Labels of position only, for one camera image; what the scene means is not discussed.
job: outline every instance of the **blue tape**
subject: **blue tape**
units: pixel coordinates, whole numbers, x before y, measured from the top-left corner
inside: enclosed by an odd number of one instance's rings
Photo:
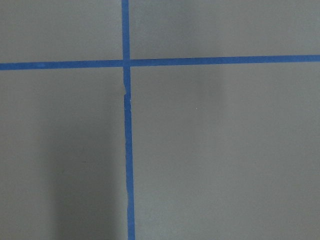
[[[123,60],[93,60],[93,61],[44,61],[0,63],[1,70],[30,70],[30,69],[82,69],[122,67]]]
[[[132,67],[143,67],[143,66],[302,63],[302,62],[320,62],[320,55],[226,56],[226,57],[132,59],[130,60],[130,65]]]
[[[134,196],[134,166],[132,151],[132,119],[131,119],[131,72],[130,72],[130,30],[129,30],[129,0],[122,0],[122,54],[124,95],[124,133],[125,133],[125,168],[126,190],[128,196],[127,227],[128,240],[135,240],[135,196]]]
[[[122,38],[123,60],[89,60],[89,61],[44,61],[44,62],[13,62],[0,63],[0,71],[31,70],[31,69],[82,69],[111,67],[148,67],[177,65],[216,65],[216,64],[263,64],[263,63],[304,63],[320,62],[320,55],[277,55],[277,56],[225,56],[225,57],[194,57],[194,58],[158,58],[131,59],[129,36]]]

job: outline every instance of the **vertical blue tape strip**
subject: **vertical blue tape strip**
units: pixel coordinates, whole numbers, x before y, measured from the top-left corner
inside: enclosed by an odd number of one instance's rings
[[[128,195],[127,227],[128,240],[135,240],[135,198],[134,198],[134,167],[132,151],[132,120],[131,120],[131,72],[130,72],[130,30],[129,0],[122,0],[122,53],[124,95],[124,132],[126,159],[126,190]]]

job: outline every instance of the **gray tile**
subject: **gray tile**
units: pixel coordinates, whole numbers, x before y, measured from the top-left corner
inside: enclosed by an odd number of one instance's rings
[[[319,239],[318,69],[133,68],[136,239]]]
[[[318,0],[130,2],[134,59],[320,54]]]
[[[127,239],[121,68],[0,71],[0,235]]]
[[[1,63],[121,59],[121,1],[1,1],[0,34]]]

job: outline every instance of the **gray floor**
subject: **gray floor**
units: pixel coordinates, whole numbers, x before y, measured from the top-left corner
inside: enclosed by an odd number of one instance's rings
[[[318,0],[129,0],[132,59],[320,54]],[[122,59],[121,0],[0,1],[0,63]],[[320,63],[131,68],[136,240],[318,240]],[[0,71],[0,239],[125,240],[123,70]]]
[[[133,0],[133,59],[320,54],[318,0]]]
[[[133,68],[136,239],[319,239],[318,68]]]
[[[0,239],[127,239],[122,69],[0,79]]]

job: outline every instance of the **horizontal blue tape strip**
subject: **horizontal blue tape strip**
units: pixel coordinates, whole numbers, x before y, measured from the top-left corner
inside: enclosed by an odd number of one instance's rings
[[[44,61],[0,63],[1,70],[28,69],[81,69],[123,67],[124,60],[89,61]],[[303,63],[320,62],[320,55],[278,55],[278,56],[223,56],[194,58],[131,59],[130,67],[215,65],[215,64],[262,64],[262,63]]]
[[[82,69],[122,67],[123,60],[92,60],[92,61],[44,61],[0,63],[0,70],[28,70],[28,69]]]
[[[225,56],[194,58],[132,59],[131,67],[214,65],[214,64],[262,64],[320,62],[320,55],[278,55],[278,56]]]

